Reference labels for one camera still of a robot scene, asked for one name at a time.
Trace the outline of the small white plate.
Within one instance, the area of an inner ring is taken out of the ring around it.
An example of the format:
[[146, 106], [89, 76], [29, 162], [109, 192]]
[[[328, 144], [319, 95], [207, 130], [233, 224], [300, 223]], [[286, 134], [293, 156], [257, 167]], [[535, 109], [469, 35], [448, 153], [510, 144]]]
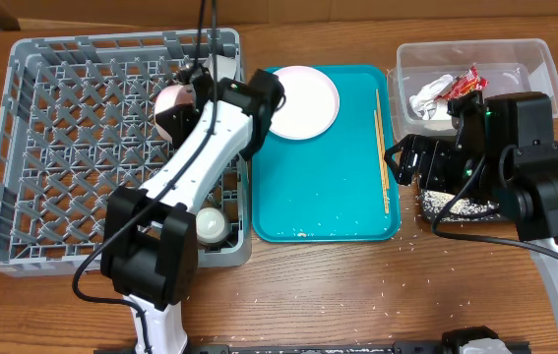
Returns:
[[190, 85], [173, 85], [163, 89], [155, 100], [154, 123], [159, 135], [180, 148], [198, 121], [194, 93]]

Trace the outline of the white napkin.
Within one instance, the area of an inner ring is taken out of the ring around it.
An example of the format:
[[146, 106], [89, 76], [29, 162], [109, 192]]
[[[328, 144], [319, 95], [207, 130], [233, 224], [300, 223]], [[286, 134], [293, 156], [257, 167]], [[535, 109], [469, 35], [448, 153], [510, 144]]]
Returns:
[[423, 86], [419, 92], [408, 99], [412, 111], [422, 120], [430, 120], [437, 108], [437, 99], [455, 80], [450, 74]]

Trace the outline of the red snack wrapper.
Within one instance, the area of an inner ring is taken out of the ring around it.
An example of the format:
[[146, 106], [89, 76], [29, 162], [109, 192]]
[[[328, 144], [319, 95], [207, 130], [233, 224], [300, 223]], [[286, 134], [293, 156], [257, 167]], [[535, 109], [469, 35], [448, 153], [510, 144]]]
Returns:
[[481, 77], [478, 70], [472, 65], [468, 71], [459, 77], [443, 94], [440, 95], [441, 99], [451, 100], [460, 98], [474, 90], [484, 90], [489, 84], [489, 81]]

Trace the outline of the large white plate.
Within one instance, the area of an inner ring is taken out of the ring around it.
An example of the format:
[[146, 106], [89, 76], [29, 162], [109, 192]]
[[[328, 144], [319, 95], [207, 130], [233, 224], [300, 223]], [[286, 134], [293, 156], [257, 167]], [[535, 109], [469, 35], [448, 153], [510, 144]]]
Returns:
[[327, 131], [340, 110], [340, 95], [322, 71], [288, 66], [275, 71], [284, 88], [285, 101], [272, 118], [270, 131], [284, 139], [303, 141]]

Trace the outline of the white cup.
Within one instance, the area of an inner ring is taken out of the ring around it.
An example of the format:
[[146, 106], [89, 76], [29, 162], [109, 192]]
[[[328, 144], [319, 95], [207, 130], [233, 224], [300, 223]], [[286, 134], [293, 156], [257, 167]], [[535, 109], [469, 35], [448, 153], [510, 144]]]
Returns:
[[205, 207], [196, 215], [196, 233], [201, 244], [214, 246], [228, 237], [230, 222], [220, 209]]

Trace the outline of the grey bowl with food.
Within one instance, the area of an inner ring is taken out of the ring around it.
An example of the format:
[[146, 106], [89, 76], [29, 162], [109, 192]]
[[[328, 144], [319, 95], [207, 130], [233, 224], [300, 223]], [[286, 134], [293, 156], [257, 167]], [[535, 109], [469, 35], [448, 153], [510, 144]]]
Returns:
[[235, 59], [218, 55], [216, 70], [214, 69], [215, 63], [212, 57], [208, 58], [203, 65], [209, 70], [212, 79], [218, 83], [222, 79], [235, 80], [237, 78], [238, 64]]

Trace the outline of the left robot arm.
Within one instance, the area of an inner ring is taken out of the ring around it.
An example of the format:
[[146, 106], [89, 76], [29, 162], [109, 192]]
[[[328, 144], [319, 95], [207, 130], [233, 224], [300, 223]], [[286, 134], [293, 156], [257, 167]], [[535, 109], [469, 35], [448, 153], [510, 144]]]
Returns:
[[109, 196], [100, 261], [134, 316], [137, 352], [186, 351], [181, 302], [198, 268], [196, 215], [227, 164], [261, 148], [284, 101], [278, 76], [264, 70], [243, 84], [202, 68], [157, 94], [154, 118], [175, 153], [140, 187]]

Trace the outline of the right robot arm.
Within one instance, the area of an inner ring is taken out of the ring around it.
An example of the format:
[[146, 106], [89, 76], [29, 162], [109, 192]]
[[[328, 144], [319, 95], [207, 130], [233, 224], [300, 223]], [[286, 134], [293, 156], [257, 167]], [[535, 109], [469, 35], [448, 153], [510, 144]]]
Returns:
[[[447, 239], [525, 249], [541, 275], [558, 327], [558, 141], [551, 101], [538, 91], [483, 97], [474, 90], [448, 103], [456, 135], [407, 135], [384, 155], [400, 185], [448, 193], [433, 234]], [[462, 198], [497, 205], [517, 239], [442, 231], [441, 221]]]

